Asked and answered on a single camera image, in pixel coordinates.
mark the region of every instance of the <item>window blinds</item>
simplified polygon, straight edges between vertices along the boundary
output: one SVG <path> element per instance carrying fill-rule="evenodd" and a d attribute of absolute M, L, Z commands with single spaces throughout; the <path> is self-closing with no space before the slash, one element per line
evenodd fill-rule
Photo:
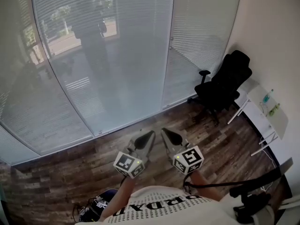
<path fill-rule="evenodd" d="M 161 110 L 173 0 L 33 0 L 49 62 L 95 136 Z"/>
<path fill-rule="evenodd" d="M 200 70 L 218 70 L 239 0 L 174 0 L 164 106 L 195 93 Z"/>
<path fill-rule="evenodd" d="M 24 146 L 0 126 L 0 158 L 6 163 L 14 165 L 33 158 L 38 154 Z"/>
<path fill-rule="evenodd" d="M 39 155 L 92 138 L 43 55 L 30 16 L 31 1 L 0 0 L 0 4 L 5 8 L 0 11 L 0 123 Z M 4 132 L 0 138 L 0 146 L 19 150 L 16 156 L 23 151 L 24 159 L 34 157 Z"/>

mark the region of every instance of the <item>wooden floor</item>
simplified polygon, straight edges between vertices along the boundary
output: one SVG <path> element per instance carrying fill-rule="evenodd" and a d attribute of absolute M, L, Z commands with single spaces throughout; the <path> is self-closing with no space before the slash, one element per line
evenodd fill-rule
<path fill-rule="evenodd" d="M 124 128 L 120 131 L 81 144 L 68 150 L 9 167 L 0 163 L 0 183 L 3 185 L 11 219 L 16 224 L 61 225 L 74 224 L 72 210 L 75 203 L 85 205 L 89 198 L 108 188 L 118 188 L 122 175 L 113 162 L 119 150 L 140 130 L 154 130 L 156 142 L 150 156 L 151 164 L 140 175 L 136 189 L 149 185 L 180 188 L 183 175 L 166 159 L 160 129 L 174 127 L 186 133 L 188 140 L 199 146 L 204 155 L 202 174 L 214 183 L 256 178 L 273 168 L 265 153 L 250 154 L 259 148 L 260 138 L 243 116 L 230 125 L 227 121 L 235 113 L 220 113 L 220 125 L 207 116 L 198 125 L 191 121 L 201 108 L 182 104 L 164 113 Z M 226 194 L 229 187 L 219 188 Z M 278 207 L 287 197 L 287 185 L 273 183 L 271 204 Z"/>

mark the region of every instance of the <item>black office chair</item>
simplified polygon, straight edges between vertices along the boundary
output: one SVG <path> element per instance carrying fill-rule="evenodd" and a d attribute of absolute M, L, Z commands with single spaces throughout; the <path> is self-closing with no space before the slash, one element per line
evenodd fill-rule
<path fill-rule="evenodd" d="M 215 121 L 215 126 L 219 124 L 215 110 L 217 112 L 224 108 L 228 110 L 234 100 L 240 96 L 237 89 L 252 74 L 248 67 L 249 62 L 250 58 L 247 55 L 235 50 L 232 54 L 225 56 L 221 68 L 210 82 L 204 83 L 206 75 L 210 74 L 209 71 L 199 72 L 202 76 L 202 82 L 195 87 L 198 97 L 187 100 L 188 103 L 196 102 L 204 105 L 204 109 L 193 117 L 195 123 L 199 123 L 206 110 L 209 110 Z"/>

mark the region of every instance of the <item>water bottle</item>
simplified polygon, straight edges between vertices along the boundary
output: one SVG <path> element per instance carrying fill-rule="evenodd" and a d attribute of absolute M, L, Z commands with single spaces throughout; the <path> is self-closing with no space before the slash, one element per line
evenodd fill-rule
<path fill-rule="evenodd" d="M 263 98 L 263 100 L 262 100 L 263 103 L 267 103 L 267 101 L 269 100 L 270 95 L 271 95 L 271 93 L 272 93 L 273 91 L 274 91 L 274 90 L 272 89 L 270 92 L 267 93 L 266 96 L 264 96 L 264 98 Z"/>
<path fill-rule="evenodd" d="M 271 109 L 271 111 L 269 111 L 269 116 L 273 116 L 274 113 L 275 113 L 275 111 L 276 111 L 277 109 L 279 109 L 279 106 L 280 106 L 280 103 L 276 104 L 276 105 Z"/>

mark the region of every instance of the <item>desk leg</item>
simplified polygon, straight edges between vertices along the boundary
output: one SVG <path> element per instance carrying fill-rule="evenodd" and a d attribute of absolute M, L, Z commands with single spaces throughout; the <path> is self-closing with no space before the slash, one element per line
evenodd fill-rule
<path fill-rule="evenodd" d="M 267 136 L 264 140 L 262 140 L 259 144 L 262 144 L 268 137 L 270 137 L 271 135 L 273 135 L 272 140 L 265 146 L 263 146 L 262 148 L 260 148 L 259 150 L 257 150 L 256 152 L 252 153 L 251 156 L 254 156 L 255 154 L 259 153 L 260 151 L 264 150 L 266 147 L 269 147 L 271 142 L 275 141 L 276 139 L 278 139 L 278 136 L 275 132 L 271 133 L 269 136 Z"/>
<path fill-rule="evenodd" d="M 246 107 L 246 105 L 249 102 L 250 102 L 250 99 L 246 99 L 246 101 L 243 103 L 243 105 L 240 106 L 240 108 L 238 109 L 238 111 L 236 111 L 236 113 L 234 114 L 234 116 L 228 121 L 227 124 L 231 123 L 236 116 L 239 116 L 243 112 L 243 109 Z"/>

